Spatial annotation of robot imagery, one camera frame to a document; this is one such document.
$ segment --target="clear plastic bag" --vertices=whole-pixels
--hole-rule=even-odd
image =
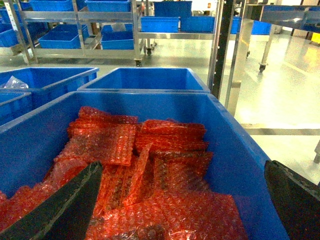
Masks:
[[[25,82],[21,81],[20,79],[11,76],[10,79],[0,85],[0,88],[4,88],[4,89],[28,89],[29,86],[28,84],[26,84]]]
[[[112,31],[113,32],[124,32],[124,31],[126,31],[125,24],[121,23],[121,22],[113,23],[113,24],[111,24],[111,27],[112,27]]]

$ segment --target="bin rim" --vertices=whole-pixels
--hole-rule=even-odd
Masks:
[[[266,161],[270,160],[268,155],[258,146],[258,144],[254,141],[254,139],[246,132],[246,130],[240,125],[240,123],[237,122],[237,120],[228,112],[228,110],[217,100],[215,96],[213,96],[210,93],[206,92],[154,92],[154,91],[141,91],[141,92],[114,92],[114,91],[71,91],[68,92],[38,108],[35,110],[32,110],[8,123],[5,123],[4,125],[0,126],[0,134],[5,132],[6,130],[13,128],[14,126],[17,126],[21,124],[26,119],[30,119],[34,117],[37,113],[43,112],[46,109],[50,108],[51,106],[58,104],[59,102],[63,101],[64,99],[69,98],[70,96],[76,96],[78,94],[123,94],[123,95],[143,95],[143,94],[152,94],[152,95],[197,95],[197,96],[205,96],[207,97],[208,101],[211,101],[219,110],[221,116],[223,119],[225,119],[226,124],[230,126],[232,129],[234,129],[235,134],[240,139],[241,143],[243,143],[243,146],[247,151],[249,151],[259,168],[262,170],[262,172],[265,172],[265,164]]]
[[[192,90],[192,89],[148,89],[148,88],[87,88],[92,84],[95,84],[96,82],[102,80],[105,78],[107,75],[112,74],[115,71],[121,70],[121,69],[132,69],[132,70],[152,70],[152,69],[165,69],[165,70],[187,70],[190,72],[192,77],[199,83],[199,85],[203,88],[203,90]],[[82,85],[77,89],[77,91],[108,91],[108,92],[133,92],[133,91],[138,91],[138,92],[166,92],[166,93],[210,93],[210,89],[205,85],[205,83],[201,80],[201,78],[191,69],[188,67],[143,67],[143,68],[136,68],[136,67],[117,67],[107,74],[97,77],[96,79]]]
[[[31,93],[41,93],[43,91],[49,91],[50,89],[54,88],[56,85],[67,85],[70,82],[73,81],[74,77],[86,77],[88,75],[94,74],[98,72],[100,69],[98,67],[22,67],[15,70],[8,70],[8,71],[2,71],[1,73],[7,73],[7,72],[15,72],[20,71],[22,69],[84,69],[86,71],[78,73],[76,75],[67,77],[65,79],[62,79],[60,81],[54,82],[52,84],[46,85],[44,87],[35,87],[35,88],[25,88],[25,89],[14,89],[15,92],[31,92]]]
[[[21,91],[15,91],[15,90],[10,91],[10,88],[8,89],[8,91],[6,91],[6,90],[2,90],[2,88],[0,88],[0,94],[20,94],[20,96],[14,97],[14,98],[7,100],[7,101],[0,102],[0,107],[1,107],[3,105],[14,102],[16,100],[20,100],[24,97],[30,96],[31,92],[21,92]]]

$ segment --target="red packaging bag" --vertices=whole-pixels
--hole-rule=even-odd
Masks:
[[[141,151],[132,176],[129,194],[122,202],[124,206],[130,206],[132,204],[139,203],[142,200],[143,176],[146,170],[146,165],[150,161],[149,151],[151,147],[152,143],[146,145],[146,147]]]

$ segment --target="metal pole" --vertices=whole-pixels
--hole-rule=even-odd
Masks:
[[[76,19],[76,25],[77,25],[77,28],[78,28],[82,54],[83,54],[83,56],[85,56],[86,55],[85,41],[84,41],[84,35],[83,35],[83,31],[82,31],[82,25],[81,25],[81,23],[79,21],[79,16],[78,16],[77,0],[72,0],[72,5],[73,5],[73,11],[74,11],[74,14],[75,14],[75,19]]]
[[[20,23],[19,23],[16,11],[15,11],[13,1],[12,0],[4,0],[3,3],[4,3],[5,9],[6,9],[8,15],[9,15],[12,28],[16,34],[16,38],[17,38],[19,44],[21,44],[23,47],[23,51],[24,51],[24,54],[26,57],[26,59],[25,59],[26,63],[29,64],[31,62],[32,58],[29,54],[28,46],[26,44],[22,29],[20,27]]]
[[[261,62],[259,62],[259,64],[260,64],[260,69],[259,69],[260,73],[262,73],[266,69],[266,66],[268,65],[267,60],[268,60],[268,55],[269,55],[272,39],[273,39],[273,37],[275,35],[275,30],[276,30],[276,25],[272,24],[271,25],[271,29],[270,29],[269,39],[268,39],[268,42],[266,43],[265,48],[264,48],[264,53],[263,53],[263,56],[262,56],[262,60],[261,60]]]
[[[240,31],[236,34],[234,52],[231,62],[230,76],[225,97],[225,107],[234,116],[239,98],[242,79],[245,76],[247,53],[249,50],[253,20],[246,19],[247,3],[256,3],[257,0],[242,0],[239,18]]]
[[[131,1],[131,11],[132,11],[132,19],[133,19],[133,44],[134,44],[134,60],[137,67],[141,67],[142,57],[140,54],[140,44],[139,44],[139,36],[138,36],[138,10],[137,10],[137,1]]]
[[[16,1],[16,4],[18,6],[18,11],[20,13],[20,16],[22,16],[22,7],[21,7],[21,4],[20,4],[20,1]],[[21,17],[21,20],[22,20],[22,25],[23,25],[23,27],[25,29],[25,34],[26,34],[26,37],[28,39],[29,46],[30,46],[30,49],[31,49],[31,52],[32,52],[32,56],[33,56],[32,59],[38,64],[39,61],[38,61],[37,56],[36,56],[35,46],[34,46],[34,43],[33,43],[32,39],[31,39],[27,22],[26,22],[24,17]]]
[[[149,0],[145,0],[145,14],[147,16],[150,15],[149,13]],[[150,43],[150,38],[147,38],[146,40],[146,50],[147,50],[147,54],[151,55],[151,43]]]
[[[217,99],[220,98],[234,6],[234,0],[219,0],[216,6],[208,87]]]

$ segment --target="bubble wrap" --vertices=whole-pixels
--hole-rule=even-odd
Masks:
[[[120,207],[124,206],[123,201],[129,194],[129,190],[130,190],[130,186],[131,186],[131,182],[132,182],[132,177],[135,174],[138,159],[139,159],[138,156],[132,155],[131,165],[129,167],[127,167],[125,170],[123,184],[122,184],[121,198],[120,198]]]
[[[87,163],[80,159],[70,158],[56,162],[47,181],[57,188],[61,188],[78,173],[87,167]]]
[[[111,184],[112,178],[114,177],[117,169],[118,166],[116,165],[106,165],[103,169],[100,188],[93,210],[93,217],[95,218],[101,217],[104,213],[105,198],[109,190],[109,185]]]
[[[148,141],[143,138],[137,138],[135,140],[135,148],[138,153],[141,153],[142,149],[150,143],[153,143],[151,151],[205,151],[209,146],[208,142],[200,140],[188,141],[159,138],[157,140]]]
[[[146,170],[147,163],[149,160],[149,151],[152,147],[152,143],[147,144],[146,147],[141,151],[139,159],[132,176],[131,185],[128,196],[122,201],[124,206],[129,206],[135,203],[141,202],[143,198],[142,187],[143,177]]]
[[[150,152],[150,157],[152,159],[154,158],[160,158],[163,160],[169,160],[169,159],[176,159],[176,158],[198,158],[198,157],[213,157],[213,153],[209,151],[162,151],[162,150],[157,150],[157,151],[151,151]]]
[[[103,202],[104,212],[116,209],[120,206],[122,185],[124,183],[126,170],[127,167],[119,166],[115,175],[111,179]]]
[[[7,201],[7,196],[0,191],[0,205],[4,204]]]
[[[54,159],[77,158],[88,164],[100,161],[108,164],[130,166],[135,142],[136,126],[120,124],[109,129],[78,129],[62,152]]]
[[[168,189],[168,163],[166,160],[155,158],[154,160],[154,189],[167,190]]]
[[[0,232],[23,218],[58,190],[49,182],[36,184],[32,189],[20,187],[0,208]]]
[[[166,179],[170,191],[211,191],[208,183],[195,173],[192,166],[179,162],[168,164]]]
[[[110,115],[90,106],[83,106],[79,111],[79,118],[83,120],[96,120],[114,124],[137,124],[137,116]]]
[[[147,120],[142,124],[141,132],[156,135],[197,136],[203,139],[206,129],[198,123],[175,123],[164,120]]]
[[[91,224],[87,240],[112,239],[160,225],[166,240],[247,240],[230,195],[213,192],[157,192],[148,201],[106,212]]]

